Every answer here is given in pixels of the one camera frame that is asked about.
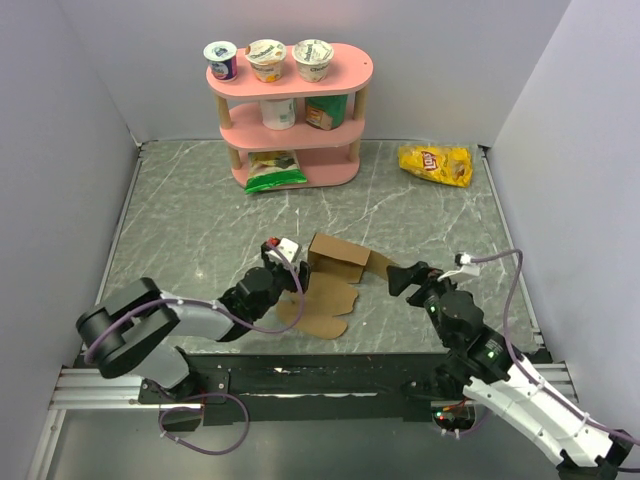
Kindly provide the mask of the brown cardboard box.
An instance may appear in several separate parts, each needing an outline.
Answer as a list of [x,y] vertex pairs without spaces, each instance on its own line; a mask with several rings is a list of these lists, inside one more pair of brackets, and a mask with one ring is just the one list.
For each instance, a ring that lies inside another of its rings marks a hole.
[[278,320],[287,326],[323,339],[343,335],[348,323],[344,316],[354,310],[356,285],[368,272],[387,280],[387,267],[393,261],[368,247],[317,232],[309,245],[307,262],[311,267],[304,299],[289,294],[277,304]]

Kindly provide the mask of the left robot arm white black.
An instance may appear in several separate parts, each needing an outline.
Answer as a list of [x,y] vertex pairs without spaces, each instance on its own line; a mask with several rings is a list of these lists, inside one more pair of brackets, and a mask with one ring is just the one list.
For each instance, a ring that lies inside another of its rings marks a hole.
[[260,247],[262,266],[249,269],[212,301],[170,294],[148,277],[134,281],[78,318],[85,363],[96,366],[105,379],[132,373],[162,396],[188,401],[199,391],[199,380],[186,352],[168,344],[167,338],[228,343],[251,331],[283,333],[283,328],[258,322],[283,292],[306,293],[311,270],[300,253],[300,245],[288,238],[268,239]]

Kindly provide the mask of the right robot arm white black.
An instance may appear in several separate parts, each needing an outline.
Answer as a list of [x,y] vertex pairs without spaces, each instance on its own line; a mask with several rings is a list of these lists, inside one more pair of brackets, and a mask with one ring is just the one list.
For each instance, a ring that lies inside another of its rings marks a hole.
[[484,322],[483,311],[459,283],[475,278],[480,267],[468,255],[455,270],[418,262],[390,265],[390,295],[407,287],[406,301],[428,314],[447,350],[430,385],[444,398],[461,396],[483,405],[535,445],[562,479],[614,479],[633,448],[626,432],[596,426],[540,374],[531,361]]

